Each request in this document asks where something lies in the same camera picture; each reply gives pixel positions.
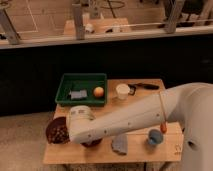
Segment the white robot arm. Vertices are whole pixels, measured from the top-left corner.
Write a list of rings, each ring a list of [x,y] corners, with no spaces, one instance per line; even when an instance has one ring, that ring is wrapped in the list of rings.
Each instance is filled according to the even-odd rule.
[[[68,132],[72,142],[81,144],[165,122],[184,129],[181,171],[213,171],[213,84],[169,88],[94,120],[72,114]]]

